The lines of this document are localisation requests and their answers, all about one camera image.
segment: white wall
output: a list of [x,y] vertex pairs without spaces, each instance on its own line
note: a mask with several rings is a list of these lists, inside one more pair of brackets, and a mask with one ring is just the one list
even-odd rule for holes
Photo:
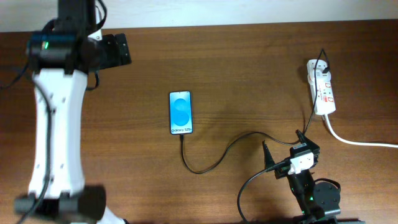
[[[105,28],[397,19],[398,0],[104,0]],[[30,31],[57,0],[0,0],[0,32]]]

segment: white power cord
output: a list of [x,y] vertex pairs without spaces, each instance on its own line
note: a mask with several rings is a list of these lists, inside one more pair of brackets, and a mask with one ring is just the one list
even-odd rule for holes
[[339,137],[333,130],[333,128],[331,128],[331,124],[329,121],[329,117],[327,114],[323,115],[323,118],[325,119],[326,125],[329,128],[329,131],[331,132],[331,134],[337,138],[338,140],[347,143],[347,144],[353,144],[353,145],[357,145],[357,146],[380,146],[380,147],[394,147],[394,148],[398,148],[398,145],[394,145],[394,144],[385,144],[385,143],[370,143],[370,142],[353,142],[353,141],[348,141],[345,139],[342,139],[341,137]]

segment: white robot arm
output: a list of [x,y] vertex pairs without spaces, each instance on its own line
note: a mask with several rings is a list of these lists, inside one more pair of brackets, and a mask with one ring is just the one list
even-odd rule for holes
[[124,34],[103,40],[106,8],[98,1],[103,19],[95,0],[58,0],[59,18],[29,41],[36,86],[36,154],[28,195],[14,204],[17,213],[25,213],[19,223],[29,215],[62,223],[128,223],[106,206],[104,187],[85,185],[81,168],[81,109],[88,72],[131,63]]

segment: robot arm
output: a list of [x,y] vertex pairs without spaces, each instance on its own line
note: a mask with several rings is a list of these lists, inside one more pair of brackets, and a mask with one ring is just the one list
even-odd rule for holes
[[274,171],[276,179],[286,177],[290,189],[296,197],[301,208],[302,215],[292,220],[279,220],[275,223],[289,224],[365,224],[361,221],[338,222],[336,216],[340,214],[340,184],[334,180],[312,178],[309,169],[316,166],[320,154],[320,148],[313,141],[306,138],[299,130],[296,131],[301,144],[290,148],[290,157],[275,163],[271,153],[265,144],[264,149],[265,169],[252,176],[244,183],[238,193],[238,210],[245,223],[249,223],[244,217],[240,206],[240,198],[244,188],[250,181],[259,175]]
[[[95,0],[59,0],[58,16],[43,31],[35,32],[28,44],[32,79],[41,91],[35,89],[34,171],[28,195],[16,199],[15,210],[26,213],[37,204],[33,215],[58,222],[125,224],[106,207],[102,186],[85,186],[80,122],[88,72],[131,63],[127,41],[124,34],[107,35],[106,42],[96,38],[106,15],[97,25]],[[93,32],[97,40],[88,37]],[[38,202],[42,191],[44,199]]]

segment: wooden table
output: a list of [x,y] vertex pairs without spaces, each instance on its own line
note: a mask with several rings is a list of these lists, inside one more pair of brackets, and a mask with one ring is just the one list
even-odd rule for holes
[[[335,131],[353,141],[398,143],[398,21],[315,22],[105,30],[123,32],[133,63],[101,71],[85,95],[81,158],[87,184],[104,184],[108,206],[131,222],[237,223],[236,196],[263,169],[263,137],[239,142],[213,172],[184,168],[169,129],[171,91],[190,90],[195,132],[185,137],[197,170],[234,138],[264,131],[296,140],[311,112],[307,61],[328,53]],[[0,34],[0,65],[22,66],[30,34]],[[1,71],[1,81],[15,74]],[[398,150],[337,141],[316,116],[307,137],[321,147],[314,178],[342,185],[340,218],[397,223]],[[23,80],[0,92],[0,222],[14,223],[34,165],[35,103]],[[289,147],[267,142],[276,161]],[[286,179],[263,175],[244,191],[250,220],[300,215]],[[30,220],[28,223],[39,223]]]

